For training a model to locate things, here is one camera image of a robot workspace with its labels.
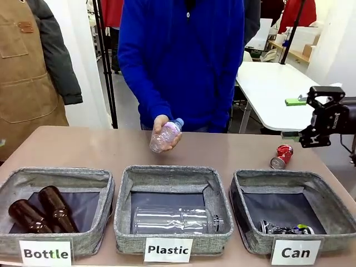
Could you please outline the person's right hand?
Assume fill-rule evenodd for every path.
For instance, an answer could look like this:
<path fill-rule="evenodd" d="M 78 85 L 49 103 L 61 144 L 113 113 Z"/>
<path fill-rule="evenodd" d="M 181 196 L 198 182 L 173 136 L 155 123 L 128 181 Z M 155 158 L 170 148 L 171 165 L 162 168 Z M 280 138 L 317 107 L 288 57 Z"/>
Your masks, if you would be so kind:
<path fill-rule="evenodd" d="M 160 134 L 162 127 L 168 123 L 169 118 L 166 115 L 159 115 L 154 119 L 154 127 L 153 127 L 153 133 L 154 134 Z M 181 140 L 182 138 L 182 132 L 179 133 L 174 140 L 166 146 L 166 148 L 163 150 L 163 152 L 170 151 L 172 150 Z"/>

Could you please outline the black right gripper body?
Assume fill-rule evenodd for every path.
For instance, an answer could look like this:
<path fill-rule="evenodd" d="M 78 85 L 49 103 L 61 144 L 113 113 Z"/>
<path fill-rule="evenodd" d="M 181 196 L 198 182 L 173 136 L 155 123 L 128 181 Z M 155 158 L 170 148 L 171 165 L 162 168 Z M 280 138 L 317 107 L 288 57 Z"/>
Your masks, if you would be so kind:
<path fill-rule="evenodd" d="M 350 133 L 349 108 L 345 105 L 332 105 L 314 110 L 311 125 L 321 134 Z"/>

